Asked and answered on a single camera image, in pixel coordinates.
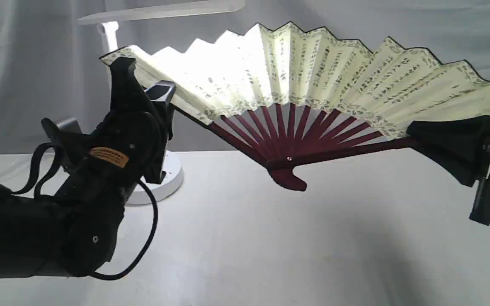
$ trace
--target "warning sticker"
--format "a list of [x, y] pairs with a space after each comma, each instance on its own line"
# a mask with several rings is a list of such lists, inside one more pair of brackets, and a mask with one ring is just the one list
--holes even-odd
[[130, 158], [123, 153], [113, 150], [110, 147], [94, 147], [90, 150], [90, 155], [98, 159], [103, 159], [104, 161], [110, 162], [111, 164], [117, 165], [120, 168], [124, 168], [130, 160]]

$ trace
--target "paper fan leaf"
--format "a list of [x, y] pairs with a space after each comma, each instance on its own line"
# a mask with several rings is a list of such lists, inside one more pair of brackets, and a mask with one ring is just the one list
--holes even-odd
[[403, 48], [390, 37], [371, 52], [326, 28], [255, 25], [214, 43], [198, 39], [184, 53], [128, 46], [101, 60], [118, 57], [137, 59], [145, 88], [175, 82], [177, 110], [291, 190], [306, 188], [295, 166], [408, 147], [414, 120], [490, 115], [490, 81], [468, 62], [442, 64], [427, 48]]

